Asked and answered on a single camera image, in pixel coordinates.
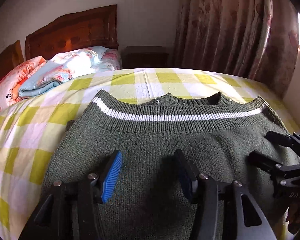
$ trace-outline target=white stripe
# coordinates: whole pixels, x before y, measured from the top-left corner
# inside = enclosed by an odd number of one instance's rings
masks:
[[[252,116],[260,114],[268,104],[263,103],[262,106],[257,109],[245,112],[231,112],[231,113],[217,113],[217,114],[183,114],[183,115],[138,115],[138,114],[127,114],[115,111],[114,109],[109,108],[102,101],[101,98],[95,97],[92,100],[93,103],[97,104],[102,112],[110,117],[122,120],[130,121],[141,121],[141,122],[177,122],[177,121],[195,121],[195,120],[217,120],[217,119],[226,119],[226,118],[240,118],[245,116]]]

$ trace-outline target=metal screw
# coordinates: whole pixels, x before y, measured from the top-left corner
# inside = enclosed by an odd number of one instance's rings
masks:
[[[62,184],[62,181],[60,179],[57,179],[56,181],[53,182],[53,185],[55,187],[59,187],[59,186],[61,186],[61,184]]]
[[[98,177],[98,175],[95,174],[95,173],[90,173],[90,174],[88,175],[88,179],[96,179],[97,177]]]
[[[205,173],[200,173],[200,174],[199,174],[199,178],[200,178],[200,179],[208,179],[209,176],[208,176],[207,174],[205,174]]]
[[[239,186],[239,187],[242,186],[242,183],[241,183],[241,181],[239,181],[239,180],[235,180],[235,181],[234,181],[234,184],[236,184],[236,186]]]

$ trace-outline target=blue gripper pad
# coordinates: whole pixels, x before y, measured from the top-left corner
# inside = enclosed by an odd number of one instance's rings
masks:
[[[198,180],[196,175],[199,174],[199,170],[191,161],[186,160],[181,150],[174,152],[174,158],[177,161],[183,195],[192,203],[197,195]]]
[[[117,151],[117,154],[109,168],[108,174],[103,182],[103,191],[101,199],[103,203],[106,203],[109,198],[111,198],[114,191],[115,184],[122,166],[122,153]]]

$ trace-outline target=ribbed neckline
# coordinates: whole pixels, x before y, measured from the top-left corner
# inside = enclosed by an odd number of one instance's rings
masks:
[[[152,99],[143,105],[162,105],[162,106],[206,106],[206,105],[231,105],[237,104],[221,92],[207,98],[184,99],[173,96],[171,93]]]
[[[128,133],[203,133],[228,130],[270,120],[283,123],[261,97],[246,104],[158,106],[123,103],[100,90],[83,114],[95,124]]]

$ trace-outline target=folded quilt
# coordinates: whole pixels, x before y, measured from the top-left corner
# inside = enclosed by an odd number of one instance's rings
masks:
[[[17,93],[18,91],[16,91],[16,87],[27,80],[31,73],[42,68],[45,63],[46,60],[41,56],[29,59],[12,69],[0,81],[0,112],[22,100]]]
[[[99,63],[101,57],[90,49],[56,54],[20,86],[19,96],[28,98],[41,95],[73,78],[94,73],[96,69],[91,66]]]

